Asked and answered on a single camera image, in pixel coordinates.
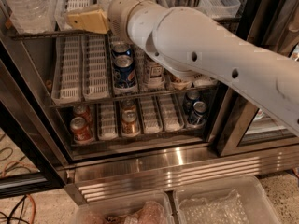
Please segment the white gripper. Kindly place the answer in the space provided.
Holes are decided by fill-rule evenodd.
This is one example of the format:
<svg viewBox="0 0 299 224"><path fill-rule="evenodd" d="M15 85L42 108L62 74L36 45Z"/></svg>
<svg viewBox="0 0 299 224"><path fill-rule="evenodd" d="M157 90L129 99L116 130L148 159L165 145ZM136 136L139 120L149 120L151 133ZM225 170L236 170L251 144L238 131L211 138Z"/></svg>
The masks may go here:
<svg viewBox="0 0 299 224"><path fill-rule="evenodd" d="M66 23L73 29L97 34L106 34L110 30L126 43L132 43L127 28L131 13L144 3L155 5L154 0L113 0L107 15L102 9L66 14Z"/></svg>

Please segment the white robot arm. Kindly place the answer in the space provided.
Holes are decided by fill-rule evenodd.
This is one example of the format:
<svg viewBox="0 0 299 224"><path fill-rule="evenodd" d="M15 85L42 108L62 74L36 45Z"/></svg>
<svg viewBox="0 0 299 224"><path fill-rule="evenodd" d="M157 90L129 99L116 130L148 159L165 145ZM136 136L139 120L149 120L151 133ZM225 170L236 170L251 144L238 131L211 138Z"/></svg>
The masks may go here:
<svg viewBox="0 0 299 224"><path fill-rule="evenodd" d="M298 62L240 39L196 9L114 0L108 12L92 5L65 20L79 30L112 31L183 80L213 77L299 135Z"/></svg>

